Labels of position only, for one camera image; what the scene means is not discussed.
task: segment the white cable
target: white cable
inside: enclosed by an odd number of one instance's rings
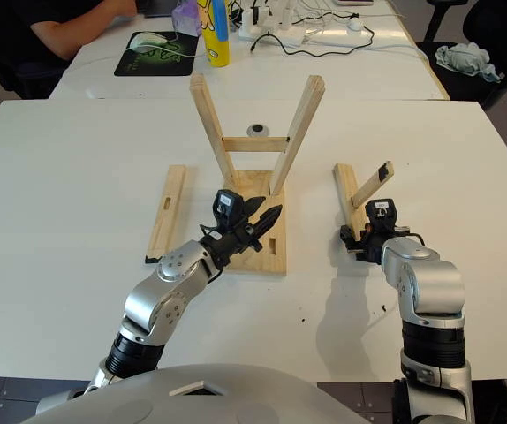
[[[190,57],[190,58],[195,58],[195,57],[202,57],[202,56],[206,56],[207,54],[206,53],[202,53],[200,55],[186,55],[184,53],[179,53],[178,51],[173,51],[173,50],[169,50],[169,49],[166,49],[165,47],[161,47],[161,46],[157,46],[155,44],[140,44],[138,46],[138,48],[140,47],[149,47],[151,48],[152,50],[164,50],[164,51],[169,51],[170,53],[173,53],[174,55],[177,55],[177,56],[182,56],[182,57]]]
[[[166,42],[165,42],[165,44],[167,44],[167,43],[169,43],[169,42],[176,42],[176,41],[178,41],[178,32],[177,32],[177,31],[175,31],[175,38],[174,38],[174,39],[172,39],[172,40],[168,40],[168,41],[166,41]],[[153,50],[153,49],[157,49],[157,50],[165,50],[165,51],[169,51],[170,53],[173,53],[174,55],[177,55],[177,56],[182,56],[182,57],[189,57],[189,58],[194,58],[194,57],[203,57],[203,56],[206,56],[206,55],[207,55],[207,54],[206,54],[206,52],[205,52],[205,53],[202,53],[202,54],[200,54],[200,55],[195,55],[195,56],[193,56],[193,55],[185,55],[185,54],[183,54],[183,53],[179,53],[179,52],[177,52],[177,51],[169,50],[169,49],[166,49],[165,47],[159,47],[159,46],[156,46],[156,45],[154,45],[154,44],[141,44],[141,45],[140,45],[140,46],[138,46],[138,47],[149,47],[149,48],[151,48],[152,50]],[[127,51],[127,50],[131,50],[131,49],[132,49],[132,48],[130,48],[130,47],[128,47],[128,48],[126,48],[126,49],[121,49],[121,50],[120,50],[117,54],[115,54],[115,55],[110,55],[110,56],[106,56],[106,57],[99,57],[99,58],[97,58],[97,59],[91,60],[90,62],[85,62],[84,64],[80,64],[80,65],[75,66],[75,67],[73,67],[73,68],[71,68],[71,67],[70,67],[70,68],[67,68],[67,69],[65,70],[65,72],[64,72],[64,73],[77,71],[79,68],[85,67],[85,66],[87,66],[88,64],[93,64],[93,63],[95,63],[95,62],[100,62],[101,60],[107,60],[107,59],[114,59],[114,58],[117,58],[117,57],[119,57],[119,56],[120,56],[120,54],[121,54],[121,53],[124,53],[125,51]]]
[[[326,2],[326,0],[322,0],[324,2],[324,4],[326,4],[327,7],[323,8],[325,11],[331,11],[331,12],[334,12],[334,13],[342,13],[342,14],[359,14],[361,17],[364,17],[364,18],[378,18],[378,17],[382,17],[382,16],[400,16],[401,18],[406,18],[405,15],[401,15],[400,13],[381,13],[381,14],[377,14],[377,15],[374,15],[374,14],[364,14],[364,13],[357,13],[355,11],[340,11],[338,9],[332,9],[330,8],[329,4]],[[300,2],[305,6],[306,9],[308,10],[312,10],[312,11],[318,11],[317,8],[309,5],[309,4],[306,4],[306,2],[304,0],[300,0]]]
[[[347,44],[341,44],[341,43],[336,43],[336,42],[319,42],[317,40],[311,40],[308,44],[318,44],[321,46],[345,47],[345,48],[353,47],[353,46],[350,46]],[[419,54],[420,59],[425,60],[428,64],[430,63],[428,56],[426,55],[426,53],[424,53],[424,51],[422,51],[418,47],[411,46],[410,44],[387,44],[384,46],[373,46],[372,45],[369,47],[364,47],[361,50],[371,50],[371,51],[375,50],[375,51],[377,51],[377,50],[382,50],[382,49],[394,49],[394,48],[412,49],[416,53]]]

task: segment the wooden board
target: wooden board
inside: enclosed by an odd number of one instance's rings
[[[352,196],[358,192],[358,181],[351,165],[345,163],[337,163],[334,167],[334,177],[344,211],[345,222],[352,227],[353,237],[356,241],[360,241],[359,232],[366,226],[366,210],[365,208],[355,208],[352,204]]]
[[[287,137],[224,137],[227,152],[284,152]]]
[[[322,77],[318,75],[311,75],[308,77],[305,90],[300,97],[299,105],[297,106],[291,126],[289,127],[289,132],[287,133],[289,140],[287,149],[279,155],[275,170],[271,176],[270,187],[272,194],[279,194],[281,192],[287,174],[305,138],[306,131],[308,131],[308,126],[310,126],[314,113],[316,113],[318,105],[324,95],[324,90],[324,80]]]
[[[287,253],[285,246],[285,190],[275,196],[269,195],[270,170],[238,170],[238,193],[244,199],[254,196],[266,196],[260,209],[250,218],[255,223],[260,215],[268,208],[283,205],[283,210],[277,222],[261,239],[263,249],[255,252],[247,249],[242,254],[235,254],[230,265],[224,270],[236,272],[252,272],[256,274],[277,274],[284,276],[287,273]]]
[[[163,195],[157,208],[154,229],[149,238],[146,263],[156,263],[169,251],[171,234],[177,222],[177,211],[181,190],[185,182],[186,167],[171,165],[163,186]]]
[[[201,73],[191,75],[191,85],[189,87],[193,95],[194,104],[201,117],[204,131],[207,133],[210,146],[215,152],[216,161],[220,167],[220,171],[224,177],[225,184],[229,186],[236,185],[238,182],[238,174],[234,169],[230,155],[224,149],[222,143],[223,133],[220,121],[216,114],[215,105],[212,103],[210,91],[208,91],[207,81]]]
[[[393,163],[387,161],[374,172],[366,183],[352,196],[352,205],[355,208],[365,207],[367,199],[374,195],[391,177],[395,175]]]

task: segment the black cylinder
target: black cylinder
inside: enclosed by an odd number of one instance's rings
[[[163,354],[163,346],[147,346],[118,333],[106,359],[106,368],[120,378],[153,371]]]
[[[465,365],[464,329],[432,329],[403,321],[403,349],[411,360],[432,367]]]

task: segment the mouse pad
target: mouse pad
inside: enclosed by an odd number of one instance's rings
[[[126,48],[130,47],[132,38],[139,33],[133,33]],[[157,32],[169,42],[162,47],[148,53],[136,53],[126,50],[118,63],[114,75],[117,77],[177,77],[191,75],[194,57],[183,57],[172,52],[193,56],[197,50],[197,37],[175,33],[173,31]]]

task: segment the laptop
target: laptop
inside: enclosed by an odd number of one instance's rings
[[[177,7],[178,0],[137,0],[138,12],[146,18],[159,18],[171,16],[173,9]]]

